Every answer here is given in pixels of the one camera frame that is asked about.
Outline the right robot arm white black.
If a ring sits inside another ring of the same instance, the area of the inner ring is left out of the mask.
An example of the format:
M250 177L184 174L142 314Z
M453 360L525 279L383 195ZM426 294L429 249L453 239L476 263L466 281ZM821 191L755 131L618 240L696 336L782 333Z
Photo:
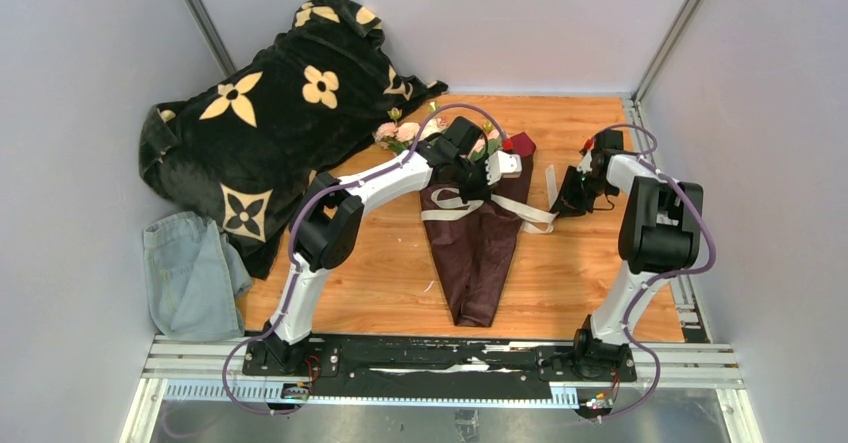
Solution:
M626 150L627 128L615 124L590 137L580 163L554 183L558 191L550 211L557 218L591 214L600 197L627 197L616 279L600 307L576 331L571 349L546 360L554 369L569 367L584 380L634 379L630 367L636 324L666 281L694 272L707 238L703 187L658 169L648 150Z

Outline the pink fake flower stem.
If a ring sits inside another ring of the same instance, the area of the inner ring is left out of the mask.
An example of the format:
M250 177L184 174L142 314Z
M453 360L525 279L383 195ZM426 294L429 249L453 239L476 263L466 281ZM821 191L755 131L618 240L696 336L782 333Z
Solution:
M418 135L420 125L415 122L401 122L402 111L392 108L388 111L389 121L380 125L373 133L375 143L395 154L407 150Z
M471 161L484 160L492 152L502 147L501 134L491 121L484 123L482 131L483 135L478 138L469 154Z

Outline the cream ribbon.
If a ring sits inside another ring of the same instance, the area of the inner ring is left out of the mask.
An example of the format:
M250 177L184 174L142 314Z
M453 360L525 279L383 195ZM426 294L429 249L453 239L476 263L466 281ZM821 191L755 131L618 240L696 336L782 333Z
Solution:
M493 203L497 208L517 216L521 230L528 234L550 234L555 230L555 213L543 211L526 203L493 194L488 200L463 200L460 191L453 184L432 185L421 192L420 218L422 222L459 221L480 210L485 203Z

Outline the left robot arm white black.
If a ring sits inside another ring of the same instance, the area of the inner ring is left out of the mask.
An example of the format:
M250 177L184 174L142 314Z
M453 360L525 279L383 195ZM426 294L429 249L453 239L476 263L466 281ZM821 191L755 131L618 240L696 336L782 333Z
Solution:
M415 136L387 163L342 178L316 176L290 225L290 269L280 302L256 345L271 364L284 374L302 364L324 285L352 254L365 216L432 183L453 184L462 197L483 199L502 179L520 174L511 143L472 156L483 136L481 128L458 117L442 133Z

